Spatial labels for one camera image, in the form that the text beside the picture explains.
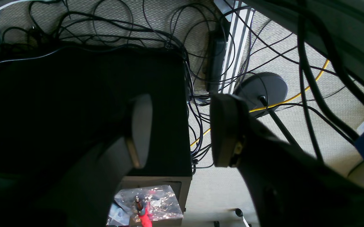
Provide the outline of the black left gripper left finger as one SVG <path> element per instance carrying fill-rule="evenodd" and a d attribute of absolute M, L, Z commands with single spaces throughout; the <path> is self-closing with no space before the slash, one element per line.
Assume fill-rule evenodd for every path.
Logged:
<path fill-rule="evenodd" d="M 149 94 L 133 98 L 121 125 L 93 147 L 40 200 L 41 227 L 104 227 L 114 196 L 131 170 L 142 169 L 150 151 L 153 104 Z"/>

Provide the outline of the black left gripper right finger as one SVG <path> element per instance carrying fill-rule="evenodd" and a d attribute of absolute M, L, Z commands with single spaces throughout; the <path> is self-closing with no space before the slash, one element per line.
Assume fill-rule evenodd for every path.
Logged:
<path fill-rule="evenodd" d="M 262 227 L 364 227 L 364 188 L 280 140 L 246 103 L 215 94 L 210 104 L 216 167 L 235 167 Z"/>

